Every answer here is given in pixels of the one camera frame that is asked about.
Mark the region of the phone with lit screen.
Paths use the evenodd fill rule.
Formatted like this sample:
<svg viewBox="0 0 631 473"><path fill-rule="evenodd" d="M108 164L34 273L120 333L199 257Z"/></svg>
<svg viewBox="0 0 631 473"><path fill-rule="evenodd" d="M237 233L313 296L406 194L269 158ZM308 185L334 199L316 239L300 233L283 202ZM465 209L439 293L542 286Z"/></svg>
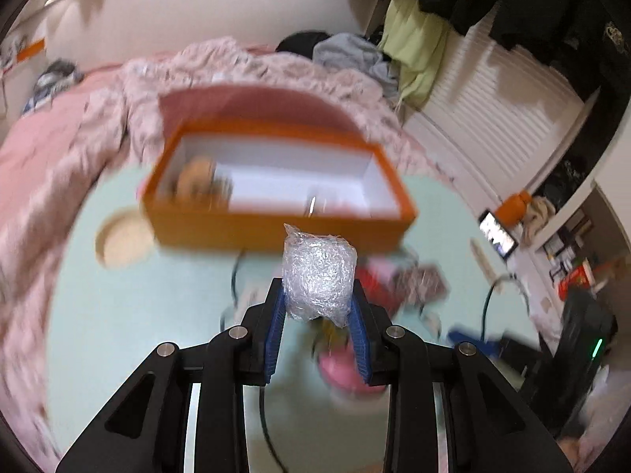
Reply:
<svg viewBox="0 0 631 473"><path fill-rule="evenodd" d="M518 248L516 241L508 229L500 223L492 211L485 210L478 218L479 229L499 257L507 262Z"/></svg>

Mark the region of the grey clothes pile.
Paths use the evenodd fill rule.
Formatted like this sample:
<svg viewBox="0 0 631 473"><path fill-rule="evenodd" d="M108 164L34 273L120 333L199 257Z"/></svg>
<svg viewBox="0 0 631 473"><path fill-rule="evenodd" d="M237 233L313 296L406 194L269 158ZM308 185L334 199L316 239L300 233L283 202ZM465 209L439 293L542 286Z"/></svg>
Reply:
<svg viewBox="0 0 631 473"><path fill-rule="evenodd" d="M399 69L390 57L362 36L332 35L314 46L314 63L327 69L355 69L380 84L384 97L399 97Z"/></svg>

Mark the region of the pink floral duvet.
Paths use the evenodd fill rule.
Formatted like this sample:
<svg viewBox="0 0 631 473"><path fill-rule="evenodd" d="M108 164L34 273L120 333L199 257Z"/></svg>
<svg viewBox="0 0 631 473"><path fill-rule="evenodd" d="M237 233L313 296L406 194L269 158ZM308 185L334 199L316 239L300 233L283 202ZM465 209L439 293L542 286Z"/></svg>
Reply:
<svg viewBox="0 0 631 473"><path fill-rule="evenodd" d="M158 97L216 84L317 95L351 116L359 135L380 144L399 172L437 173L369 77L331 71L297 54L246 48L231 37L129 61L19 119L1 148L1 412L45 472L60 460L45 409L44 345L67 235L101 178L161 156L167 139Z"/></svg>

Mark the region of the orange cardboard box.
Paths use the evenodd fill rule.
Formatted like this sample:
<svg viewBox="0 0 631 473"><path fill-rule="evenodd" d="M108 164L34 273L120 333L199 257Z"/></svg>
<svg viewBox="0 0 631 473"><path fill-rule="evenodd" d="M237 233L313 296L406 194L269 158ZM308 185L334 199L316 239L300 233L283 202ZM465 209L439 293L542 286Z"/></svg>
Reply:
<svg viewBox="0 0 631 473"><path fill-rule="evenodd" d="M178 201L177 175L196 157L216 162L210 194ZM359 134L226 117L182 123L141 201L158 242L176 249L279 252L290 224L388 253L418 216L383 149Z"/></svg>

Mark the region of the brown round plush toy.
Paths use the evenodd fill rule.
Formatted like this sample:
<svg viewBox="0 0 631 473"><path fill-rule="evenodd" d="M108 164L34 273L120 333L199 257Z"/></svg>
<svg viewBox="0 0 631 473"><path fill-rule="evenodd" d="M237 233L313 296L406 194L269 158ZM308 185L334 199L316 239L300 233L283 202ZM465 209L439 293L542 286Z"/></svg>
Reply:
<svg viewBox="0 0 631 473"><path fill-rule="evenodd" d="M192 158L177 175L174 196L178 201L193 201L210 194L216 162L209 157Z"/></svg>

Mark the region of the light green hanging cloth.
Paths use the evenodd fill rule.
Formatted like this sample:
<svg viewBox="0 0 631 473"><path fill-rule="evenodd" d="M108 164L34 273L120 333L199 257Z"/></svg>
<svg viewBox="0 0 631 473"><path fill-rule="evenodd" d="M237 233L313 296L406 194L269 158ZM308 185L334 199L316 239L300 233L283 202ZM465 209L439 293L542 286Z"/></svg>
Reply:
<svg viewBox="0 0 631 473"><path fill-rule="evenodd" d="M451 24L422 12L419 0L390 0L380 50L399 69L399 101L421 108L443 62Z"/></svg>

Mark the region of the clear plastic wrap ball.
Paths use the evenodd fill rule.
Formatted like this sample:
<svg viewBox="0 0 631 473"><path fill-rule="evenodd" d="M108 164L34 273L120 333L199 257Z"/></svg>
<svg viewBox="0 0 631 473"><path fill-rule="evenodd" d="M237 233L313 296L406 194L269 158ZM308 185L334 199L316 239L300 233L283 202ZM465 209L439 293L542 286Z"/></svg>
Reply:
<svg viewBox="0 0 631 473"><path fill-rule="evenodd" d="M312 235L284 226L281 281L289 315L301 321L324 318L347 325L351 311L357 252L345 239Z"/></svg>

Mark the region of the mint green cartoon lap table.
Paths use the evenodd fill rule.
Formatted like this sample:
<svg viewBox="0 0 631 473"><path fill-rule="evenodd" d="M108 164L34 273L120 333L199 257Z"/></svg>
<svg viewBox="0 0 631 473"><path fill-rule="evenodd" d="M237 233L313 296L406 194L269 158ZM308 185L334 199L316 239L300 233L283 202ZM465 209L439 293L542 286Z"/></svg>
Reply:
<svg viewBox="0 0 631 473"><path fill-rule="evenodd" d="M278 256L196 254L156 248L122 269L103 267L95 239L104 222L135 208L147 178L127 168L99 184L84 203L65 249L46 339L47 412L59 449L68 449L132 371L159 344L208 342L232 324L234 295L264 297ZM439 266L449 292L430 313L444 330L509 333L538 342L512 284L491 294L470 245L481 240L461 197L430 177L405 185L419 211L404 239L407 256ZM382 461L385 397L352 399L322 380L311 347L314 329L288 320L271 384L244 392L251 470L353 472Z"/></svg>

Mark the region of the orange bottle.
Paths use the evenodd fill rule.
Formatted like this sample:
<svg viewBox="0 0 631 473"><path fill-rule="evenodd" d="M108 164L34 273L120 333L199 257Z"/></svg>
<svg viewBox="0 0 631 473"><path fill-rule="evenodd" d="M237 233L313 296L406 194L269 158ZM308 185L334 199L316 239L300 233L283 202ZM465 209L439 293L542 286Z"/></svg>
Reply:
<svg viewBox="0 0 631 473"><path fill-rule="evenodd" d="M519 224L526 215L532 196L527 191L514 193L494 211L497 221L507 229Z"/></svg>

